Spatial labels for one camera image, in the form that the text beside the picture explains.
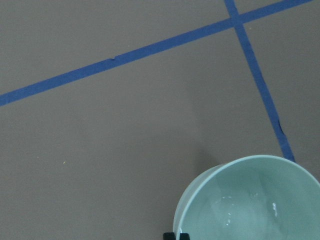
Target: bowl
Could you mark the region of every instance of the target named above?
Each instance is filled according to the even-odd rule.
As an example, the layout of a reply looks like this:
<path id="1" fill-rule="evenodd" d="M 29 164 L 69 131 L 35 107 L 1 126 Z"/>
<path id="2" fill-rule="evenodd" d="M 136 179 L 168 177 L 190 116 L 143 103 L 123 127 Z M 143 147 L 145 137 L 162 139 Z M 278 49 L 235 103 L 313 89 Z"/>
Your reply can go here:
<path id="1" fill-rule="evenodd" d="M 320 184 L 277 156 L 218 165 L 184 191 L 173 232 L 176 240 L 320 240 Z"/>

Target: black object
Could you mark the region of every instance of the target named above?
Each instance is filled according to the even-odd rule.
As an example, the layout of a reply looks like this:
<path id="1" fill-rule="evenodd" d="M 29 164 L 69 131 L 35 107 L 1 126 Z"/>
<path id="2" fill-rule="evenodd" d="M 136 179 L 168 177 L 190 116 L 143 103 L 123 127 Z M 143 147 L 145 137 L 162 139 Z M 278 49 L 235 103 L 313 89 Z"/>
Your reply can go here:
<path id="1" fill-rule="evenodd" d="M 163 234 L 163 240 L 176 240 L 174 232 L 165 232 Z M 180 240 L 190 240 L 188 233 L 180 233 Z"/>

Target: gray floor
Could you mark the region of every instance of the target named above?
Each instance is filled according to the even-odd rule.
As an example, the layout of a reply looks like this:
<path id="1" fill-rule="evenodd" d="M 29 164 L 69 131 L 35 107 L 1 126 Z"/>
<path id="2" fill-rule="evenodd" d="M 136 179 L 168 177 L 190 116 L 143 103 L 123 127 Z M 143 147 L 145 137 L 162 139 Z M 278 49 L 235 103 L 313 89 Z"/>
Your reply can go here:
<path id="1" fill-rule="evenodd" d="M 245 25 L 318 180 L 319 12 L 312 1 Z M 223 1 L 1 1 L 0 94 L 228 17 Z M 0 121 L 3 240 L 161 239 L 198 174 L 282 156 L 233 29 L 2 106 Z"/>

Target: light blue cup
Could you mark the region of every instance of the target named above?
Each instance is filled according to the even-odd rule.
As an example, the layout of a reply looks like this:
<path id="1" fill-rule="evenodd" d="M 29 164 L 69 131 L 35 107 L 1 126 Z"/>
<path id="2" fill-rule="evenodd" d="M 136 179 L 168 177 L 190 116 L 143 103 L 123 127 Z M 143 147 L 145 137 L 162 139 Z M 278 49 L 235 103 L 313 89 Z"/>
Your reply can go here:
<path id="1" fill-rule="evenodd" d="M 277 156 L 215 166 L 184 191 L 173 231 L 176 240 L 320 240 L 320 184 Z"/>

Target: blue line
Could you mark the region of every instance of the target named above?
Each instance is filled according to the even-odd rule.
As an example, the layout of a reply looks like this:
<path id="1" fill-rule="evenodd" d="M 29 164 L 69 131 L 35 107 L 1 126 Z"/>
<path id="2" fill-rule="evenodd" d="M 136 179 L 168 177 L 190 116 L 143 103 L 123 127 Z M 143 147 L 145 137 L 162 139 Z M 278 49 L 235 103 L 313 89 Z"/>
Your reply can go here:
<path id="1" fill-rule="evenodd" d="M 238 13 L 235 2 L 234 2 L 234 0 L 224 0 L 224 3 L 226 5 L 226 8 L 227 8 L 229 15 L 231 17 L 232 23 L 235 28 L 235 32 L 236 32 L 237 37 L 240 41 L 242 50 L 243 50 L 245 58 L 248 62 L 248 65 L 249 65 L 249 68 L 250 68 L 251 73 L 253 75 L 254 81 L 257 85 L 257 88 L 259 89 L 264 106 L 266 108 L 269 119 L 271 121 L 273 130 L 274 130 L 275 135 L 276 135 L 278 142 L 280 144 L 283 156 L 286 159 L 289 159 L 289 160 L 295 162 L 295 158 L 294 158 L 294 155 L 293 155 L 292 150 L 290 148 L 288 139 L 281 128 L 279 115 L 277 113 L 276 106 L 272 100 L 271 94 L 268 90 L 268 87 L 266 85 L 264 77 L 262 76 L 262 72 L 260 70 L 258 61 L 256 59 L 255 53 L 254 53 L 253 48 L 251 46 L 251 43 L 249 41 L 249 38 L 246 33 L 243 22 L 241 21 L 241 17 Z"/>
<path id="2" fill-rule="evenodd" d="M 27 98 L 29 96 L 39 94 L 41 92 L 62 86 L 74 82 L 76 80 L 89 77 L 94 74 L 101 73 L 103 71 L 116 68 L 118 66 L 145 58 L 147 56 L 163 52 L 165 50 L 219 33 L 226 29 L 232 28 L 231 19 L 226 19 L 213 23 L 208 26 L 198 28 L 193 31 L 183 33 L 178 36 L 171 37 L 169 39 L 156 42 L 154 44 L 133 50 L 122 55 L 116 56 L 114 59 L 106 59 L 100 62 L 93 63 L 88 66 L 84 66 L 77 70 L 73 70 L 47 80 L 37 82 L 35 84 L 19 88 L 17 90 L 0 95 L 0 106 L 7 105 L 9 103 Z"/>

